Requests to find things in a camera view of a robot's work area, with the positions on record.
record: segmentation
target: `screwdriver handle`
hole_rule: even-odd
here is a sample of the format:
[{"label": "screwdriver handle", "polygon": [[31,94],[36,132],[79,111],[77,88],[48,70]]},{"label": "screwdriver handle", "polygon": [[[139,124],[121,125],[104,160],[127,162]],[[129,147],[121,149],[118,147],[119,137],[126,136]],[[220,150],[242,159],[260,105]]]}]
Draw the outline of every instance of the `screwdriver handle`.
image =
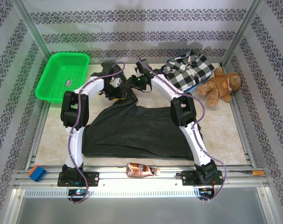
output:
[{"label": "screwdriver handle", "polygon": [[264,176],[265,172],[262,170],[252,170],[252,175],[254,176]]}]

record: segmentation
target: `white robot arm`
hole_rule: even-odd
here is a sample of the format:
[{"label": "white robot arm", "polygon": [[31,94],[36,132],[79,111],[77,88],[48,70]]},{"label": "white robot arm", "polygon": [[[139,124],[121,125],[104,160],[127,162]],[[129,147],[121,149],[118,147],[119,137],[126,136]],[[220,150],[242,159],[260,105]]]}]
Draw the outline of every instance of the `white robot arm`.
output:
[{"label": "white robot arm", "polygon": [[[174,91],[172,91],[165,84],[166,82],[168,84],[170,84],[168,82],[168,80],[163,75],[159,75],[159,76],[163,79],[163,81],[161,81],[157,77],[152,78],[152,87],[157,89],[159,92],[161,92],[163,94],[163,96],[166,97],[169,100],[169,102],[171,102],[174,98],[179,98],[180,95],[178,95],[177,93],[180,92],[180,91],[178,90],[176,93]],[[85,87],[84,91],[82,92],[82,95],[83,94],[87,95],[89,97],[89,99],[91,99],[96,94],[98,94],[99,91],[103,90],[103,88],[104,88],[104,80],[98,79],[94,82],[91,82],[87,87]],[[81,88],[75,90],[74,93],[78,94],[80,89]],[[202,152],[202,150],[198,146],[198,144],[195,140],[193,130],[192,130],[193,124],[194,124],[194,121],[191,122],[190,124],[188,124],[187,127],[180,126],[179,128],[181,129],[181,131],[183,132],[183,134],[185,135],[185,137],[187,139],[187,142],[188,142],[188,144],[191,148],[191,151],[192,151],[192,154],[193,154],[193,157],[194,157],[195,164],[198,165],[198,166],[206,165],[211,160],[210,160],[210,158],[208,158]],[[83,163],[81,149],[82,149],[82,138],[83,138],[84,128],[85,127],[80,127],[79,130],[73,131],[73,135],[71,137],[71,143],[70,143],[71,154],[72,154],[74,161],[76,162],[76,165],[78,167],[80,167]],[[201,139],[197,124],[194,126],[194,129],[195,129],[195,134],[197,135],[197,139],[198,139],[199,143],[201,144],[201,147],[204,150],[206,150],[205,146],[203,144],[203,141]],[[70,130],[71,130],[71,127],[66,128],[68,137],[69,137]],[[73,162],[70,158],[69,152],[67,152],[67,159],[66,159],[65,164],[70,168],[74,167],[74,164],[73,164]]]},{"label": "white robot arm", "polygon": [[[143,65],[141,66],[140,63],[137,63],[136,65],[141,76],[136,77],[135,75],[132,75],[128,82],[124,82],[126,83],[126,87],[128,87],[129,83],[129,87],[143,91],[146,89],[147,85],[150,85],[151,88],[157,89],[169,100],[171,104],[172,121],[176,126],[179,126],[187,139],[194,157],[196,175],[200,180],[199,182],[205,183],[205,180],[207,179],[211,181],[211,178],[213,178],[218,171],[214,160],[212,160],[206,154],[207,150],[203,144],[200,132],[198,130],[198,125],[196,124],[196,110],[193,99],[182,96],[181,94],[183,92],[175,88],[164,77],[164,75],[160,74],[158,76],[154,76],[151,74],[151,72],[146,73]],[[81,171],[83,171],[82,143],[84,128],[89,118],[89,99],[93,98],[100,91],[105,93],[106,97],[109,99],[123,98],[122,96],[124,96],[125,88],[112,86],[110,83],[110,78],[99,78],[101,75],[112,74],[111,71],[109,71],[109,73],[107,72],[107,68],[104,68],[104,70],[106,70],[106,73],[102,72],[97,73],[96,76],[91,76],[89,79],[89,84],[85,86],[84,90],[79,88],[75,91],[67,91],[64,94],[61,120],[66,127],[67,135],[69,137],[70,130],[76,124],[78,117],[78,109],[73,108],[72,105],[78,104],[78,94],[80,91],[82,91],[80,94],[81,111],[79,123],[73,129],[71,138],[68,138],[70,142],[69,147],[67,148],[70,148],[70,153],[69,150],[67,150],[66,162],[62,168],[62,175],[60,174],[61,179],[65,178],[74,180],[74,182],[80,182],[81,176],[78,174],[78,169],[76,168],[79,168]]]}]

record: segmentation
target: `patterned wallpaper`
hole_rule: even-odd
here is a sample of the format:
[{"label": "patterned wallpaper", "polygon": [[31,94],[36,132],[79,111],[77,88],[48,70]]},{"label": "patterned wallpaper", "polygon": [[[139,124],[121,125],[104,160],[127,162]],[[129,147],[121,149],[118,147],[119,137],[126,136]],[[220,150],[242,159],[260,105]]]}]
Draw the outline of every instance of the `patterned wallpaper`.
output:
[{"label": "patterned wallpaper", "polygon": [[228,68],[242,77],[237,104],[283,221],[283,1],[262,4]]},{"label": "patterned wallpaper", "polygon": [[45,64],[12,2],[0,0],[0,223],[40,116],[35,88]]},{"label": "patterned wallpaper", "polygon": [[68,0],[68,4],[27,0],[25,4],[53,53],[85,52],[91,63],[123,57],[132,63],[139,53],[163,63],[185,49],[203,51],[220,62],[251,2],[178,0],[171,6],[163,0]]}]

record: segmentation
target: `brown teddy bear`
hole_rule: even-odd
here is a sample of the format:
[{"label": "brown teddy bear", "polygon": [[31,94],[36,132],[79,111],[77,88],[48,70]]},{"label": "brown teddy bear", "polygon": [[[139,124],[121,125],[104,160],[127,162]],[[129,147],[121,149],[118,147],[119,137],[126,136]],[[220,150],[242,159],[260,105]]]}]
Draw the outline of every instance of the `brown teddy bear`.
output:
[{"label": "brown teddy bear", "polygon": [[199,95],[207,95],[207,104],[216,106],[221,98],[225,102],[231,102],[231,91],[235,91],[241,86],[241,77],[237,73],[224,74],[223,69],[218,67],[215,70],[215,77],[197,88]]}]

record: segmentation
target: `black and white plaid shirt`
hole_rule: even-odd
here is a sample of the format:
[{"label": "black and white plaid shirt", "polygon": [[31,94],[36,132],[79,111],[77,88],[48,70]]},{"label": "black and white plaid shirt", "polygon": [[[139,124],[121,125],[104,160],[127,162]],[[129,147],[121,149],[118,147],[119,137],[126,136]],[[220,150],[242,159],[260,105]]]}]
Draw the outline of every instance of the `black and white plaid shirt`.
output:
[{"label": "black and white plaid shirt", "polygon": [[170,60],[162,69],[167,79],[181,91],[210,77],[215,70],[204,55],[196,56],[193,51]]}]

